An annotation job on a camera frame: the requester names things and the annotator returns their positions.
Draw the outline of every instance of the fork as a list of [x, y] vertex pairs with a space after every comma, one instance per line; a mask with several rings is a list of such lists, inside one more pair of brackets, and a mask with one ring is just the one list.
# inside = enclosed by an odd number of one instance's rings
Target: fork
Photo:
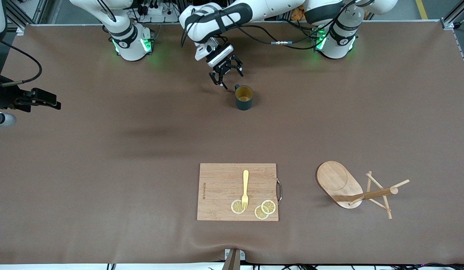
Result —
[[249, 185], [249, 171], [244, 169], [244, 194], [242, 195], [242, 208], [247, 209], [249, 196], [247, 196], [247, 186]]

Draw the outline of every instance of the brown table mat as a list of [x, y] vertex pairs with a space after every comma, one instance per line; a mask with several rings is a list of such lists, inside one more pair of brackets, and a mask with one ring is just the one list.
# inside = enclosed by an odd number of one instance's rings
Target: brown table mat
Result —
[[[464, 263], [464, 63], [452, 31], [366, 23], [341, 60], [227, 32], [245, 77], [225, 82], [256, 91], [245, 112], [181, 34], [162, 26], [153, 56], [134, 63], [100, 27], [15, 39], [44, 69], [22, 88], [57, 94], [62, 110], [17, 111], [0, 128], [0, 263], [189, 263], [225, 248], [252, 263]], [[3, 75], [36, 71], [11, 51]], [[384, 186], [410, 179], [389, 199], [394, 219], [371, 202], [331, 202], [315, 179], [329, 160], [362, 186], [369, 170]], [[280, 221], [196, 221], [201, 162], [277, 163]]]

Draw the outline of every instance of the lemon slice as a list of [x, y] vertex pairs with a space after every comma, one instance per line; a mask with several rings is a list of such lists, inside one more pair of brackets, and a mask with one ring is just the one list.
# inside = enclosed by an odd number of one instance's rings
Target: lemon slice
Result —
[[262, 208], [260, 205], [256, 207], [256, 210], [254, 211], [254, 213], [256, 214], [256, 218], [260, 220], [264, 220], [268, 217], [268, 214], [262, 211]]
[[275, 212], [275, 203], [271, 200], [265, 200], [260, 206], [263, 213], [266, 215], [272, 215]]
[[241, 200], [235, 200], [231, 204], [231, 210], [232, 212], [236, 214], [242, 214], [244, 213], [245, 209], [242, 208], [242, 201]]

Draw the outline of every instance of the cutting board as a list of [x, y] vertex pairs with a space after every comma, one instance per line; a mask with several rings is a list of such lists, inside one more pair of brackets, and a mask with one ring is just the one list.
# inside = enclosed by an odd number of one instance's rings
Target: cutting board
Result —
[[[234, 200], [242, 198], [242, 173], [249, 170], [249, 206], [242, 214], [231, 210]], [[272, 163], [201, 163], [197, 220], [200, 221], [278, 221], [277, 166]], [[258, 205], [272, 200], [275, 212], [264, 220], [254, 213]]]

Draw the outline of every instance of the black cable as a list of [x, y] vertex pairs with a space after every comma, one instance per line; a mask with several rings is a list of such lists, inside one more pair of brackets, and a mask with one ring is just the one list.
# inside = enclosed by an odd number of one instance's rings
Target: black cable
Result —
[[305, 32], [305, 30], [302, 28], [302, 25], [300, 24], [300, 21], [297, 21], [297, 24], [299, 25], [300, 31], [304, 33], [304, 35], [308, 36], [308, 34]]
[[186, 41], [186, 39], [187, 39], [187, 35], [189, 34], [189, 31], [190, 31], [190, 29], [192, 28], [192, 26], [194, 26], [194, 24], [197, 23], [201, 18], [202, 18], [201, 16], [197, 17], [197, 19], [196, 19], [194, 22], [192, 22], [191, 24], [189, 24], [190, 26], [189, 26], [188, 29], [187, 29], [187, 26], [184, 27], [184, 31], [182, 32], [182, 37], [180, 38], [180, 46], [181, 46], [181, 47], [184, 46], [184, 43], [185, 43], [185, 41]]
[[39, 78], [39, 76], [42, 74], [42, 65], [39, 63], [38, 60], [36, 60], [36, 59], [33, 58], [32, 56], [30, 56], [30, 54], [26, 53], [25, 51], [23, 51], [23, 50], [21, 50], [21, 49], [19, 49], [19, 48], [16, 48], [15, 46], [12, 46], [11, 44], [9, 44], [9, 43], [7, 43], [7, 42], [5, 42], [5, 41], [1, 41], [1, 43], [4, 44], [4, 45], [6, 45], [6, 46], [8, 46], [8, 47], [10, 47], [10, 48], [12, 48], [12, 49], [14, 49], [14, 50], [16, 50], [16, 51], [18, 51], [18, 52], [20, 52], [20, 53], [22, 53], [23, 55], [29, 57], [29, 58], [32, 59], [32, 61], [34, 61], [34, 62], [37, 64], [37, 66], [39, 67], [39, 72], [37, 72], [37, 74], [36, 74], [35, 76], [33, 76], [32, 78], [21, 81], [22, 84], [25, 84], [25, 83], [28, 83], [28, 82], [32, 82], [33, 80]]
[[103, 10], [105, 10], [106, 12], [109, 12], [110, 15], [112, 15], [111, 20], [114, 23], [117, 22], [117, 19], [116, 19], [115, 15], [112, 13], [112, 10], [104, 3], [104, 1], [103, 0], [97, 0], [97, 2], [99, 3], [100, 7], [102, 7]]
[[[293, 21], [291, 21], [291, 20], [280, 19], [279, 21], [288, 22], [291, 26], [294, 26], [294, 27], [300, 29], [300, 26], [299, 26], [298, 24], [295, 24], [295, 23], [294, 23]], [[302, 26], [302, 29], [312, 31], [314, 28], [313, 28], [313, 27], [304, 27], [304, 26]]]
[[220, 38], [222, 39], [222, 41], [225, 43], [227, 43], [227, 41], [229, 41], [229, 38], [227, 38], [226, 36], [221, 36], [220, 34], [216, 35], [216, 36], [212, 36], [213, 38]]
[[[317, 33], [318, 31], [321, 31], [323, 29], [325, 29], [325, 27], [329, 26], [329, 29], [328, 29], [328, 32], [326, 33], [326, 36], [330, 33], [330, 30], [332, 29], [332, 27], [334, 26], [335, 22], [337, 21], [338, 17], [340, 16], [340, 14], [342, 14], [342, 12], [344, 12], [345, 10], [347, 10], [348, 7], [350, 7], [351, 5], [354, 5], [355, 3], [357, 2], [357, 0], [353, 0], [351, 2], [349, 2], [347, 5], [345, 5], [341, 10], [340, 12], [335, 16], [335, 18], [333, 18], [330, 22], [328, 22], [327, 24], [323, 25], [322, 27], [314, 30], [314, 31], [311, 31], [310, 34], [306, 35], [304, 38], [298, 40], [298, 41], [292, 41], [292, 44], [294, 43], [299, 43], [301, 41], [304, 41], [306, 38], [312, 38], [313, 34]], [[258, 26], [258, 25], [242, 25], [242, 26], [239, 26], [234, 20], [232, 20], [232, 18], [230, 17], [230, 15], [224, 11], [224, 10], [219, 10], [219, 16], [221, 17], [221, 13], [224, 13], [228, 18], [229, 20], [234, 24], [235, 27], [232, 27], [231, 29], [234, 29], [234, 28], [237, 28], [239, 29], [239, 31], [241, 31], [242, 33], [244, 33], [246, 36], [248, 36], [249, 38], [251, 39], [254, 39], [255, 41], [257, 42], [260, 42], [262, 44], [267, 44], [267, 45], [272, 45], [271, 42], [265, 42], [265, 41], [261, 41], [260, 39], [258, 38], [255, 38], [254, 36], [252, 36], [251, 34], [247, 33], [246, 31], [244, 31], [244, 29], [242, 29], [242, 27], [255, 27], [255, 28], [259, 28], [261, 29], [262, 31], [264, 31], [270, 38], [273, 39], [273, 41], [278, 41], [278, 39], [276, 39], [275, 37], [273, 37], [268, 31], [267, 29], [261, 27], [261, 26]], [[189, 30], [191, 29], [191, 27], [197, 23], [202, 17], [198, 17], [194, 22], [192, 22], [190, 24], [190, 27], [186, 30], [187, 27], [184, 28], [184, 32], [182, 32], [182, 37], [181, 37], [181, 47], [184, 45], [184, 42], [187, 38], [187, 33], [189, 32]], [[319, 46], [325, 39], [322, 39], [320, 42], [312, 45], [312, 46], [309, 46], [309, 47], [305, 47], [305, 48], [300, 48], [300, 47], [294, 47], [294, 46], [290, 46], [290, 45], [284, 45], [285, 47], [287, 48], [292, 48], [292, 49], [295, 49], [295, 50], [310, 50], [312, 48], [315, 48], [317, 46]]]
[[137, 18], [136, 10], [132, 9], [132, 11], [134, 12], [134, 17], [136, 18], [136, 22], [139, 22], [139, 19]]

